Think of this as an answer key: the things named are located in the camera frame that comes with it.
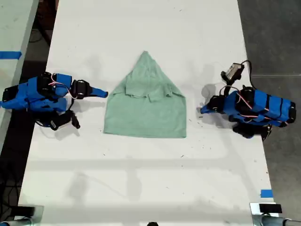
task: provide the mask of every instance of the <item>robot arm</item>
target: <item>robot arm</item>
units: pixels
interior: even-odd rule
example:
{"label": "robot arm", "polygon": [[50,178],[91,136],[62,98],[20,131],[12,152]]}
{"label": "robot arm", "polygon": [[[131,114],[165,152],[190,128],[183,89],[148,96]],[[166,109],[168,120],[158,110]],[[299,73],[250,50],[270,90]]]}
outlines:
{"label": "robot arm", "polygon": [[246,138],[260,134],[264,140],[271,132],[272,125],[287,126],[296,119],[294,102],[268,95],[254,87],[243,86],[229,94],[235,80],[241,78],[244,69],[242,64],[234,63],[227,72],[222,72],[226,82],[223,95],[213,96],[209,103],[201,108],[201,113],[222,113],[229,116],[230,121],[237,122],[233,131]]}
{"label": "robot arm", "polygon": [[[64,98],[67,93],[72,97],[69,108]],[[53,130],[70,121],[79,129],[77,118],[70,110],[74,100],[107,96],[108,92],[91,87],[84,80],[72,82],[72,77],[69,75],[44,72],[40,76],[29,79],[28,82],[6,88],[0,106],[5,109],[30,110],[39,125]]]}

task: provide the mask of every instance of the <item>blue tape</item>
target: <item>blue tape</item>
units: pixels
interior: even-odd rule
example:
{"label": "blue tape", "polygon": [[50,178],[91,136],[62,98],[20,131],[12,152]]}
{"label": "blue tape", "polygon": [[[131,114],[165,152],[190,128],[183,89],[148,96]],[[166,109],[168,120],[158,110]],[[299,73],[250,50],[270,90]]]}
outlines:
{"label": "blue tape", "polygon": [[20,51],[0,51],[0,59],[18,60],[21,56],[22,53]]}
{"label": "blue tape", "polygon": [[273,198],[273,191],[271,189],[262,189],[260,197],[261,198]]}

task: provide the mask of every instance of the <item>white table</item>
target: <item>white table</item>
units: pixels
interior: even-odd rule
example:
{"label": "white table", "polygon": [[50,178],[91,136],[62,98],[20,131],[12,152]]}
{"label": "white table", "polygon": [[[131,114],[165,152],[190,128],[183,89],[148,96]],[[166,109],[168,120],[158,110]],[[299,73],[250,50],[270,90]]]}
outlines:
{"label": "white table", "polygon": [[143,50],[186,96],[187,138],[104,134],[106,99],[77,101],[79,130],[35,127],[19,204],[44,206],[42,225],[252,225],[249,203],[273,201],[261,138],[196,117],[246,59],[237,1],[62,0],[47,70],[110,92]]}
{"label": "white table", "polygon": [[[0,100],[5,88],[19,83],[39,0],[0,0],[0,51],[21,51],[19,60],[0,59]],[[0,108],[0,153],[10,111]]]}

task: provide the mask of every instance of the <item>light green shirt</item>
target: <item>light green shirt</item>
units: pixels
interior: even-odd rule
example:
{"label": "light green shirt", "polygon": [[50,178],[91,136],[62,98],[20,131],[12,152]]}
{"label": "light green shirt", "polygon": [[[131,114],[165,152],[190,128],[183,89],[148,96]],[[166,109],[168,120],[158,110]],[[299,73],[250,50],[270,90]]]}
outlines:
{"label": "light green shirt", "polygon": [[110,93],[104,133],[186,137],[186,100],[148,52]]}

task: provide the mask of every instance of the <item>concrete floor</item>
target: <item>concrete floor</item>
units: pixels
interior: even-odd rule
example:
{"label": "concrete floor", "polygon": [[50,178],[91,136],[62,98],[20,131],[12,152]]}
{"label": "concrete floor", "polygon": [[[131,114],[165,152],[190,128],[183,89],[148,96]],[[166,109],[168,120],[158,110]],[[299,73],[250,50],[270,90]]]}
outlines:
{"label": "concrete floor", "polygon": [[[301,1],[238,0],[256,88],[301,104]],[[301,219],[301,121],[273,128],[263,143],[274,198],[283,216]]]}

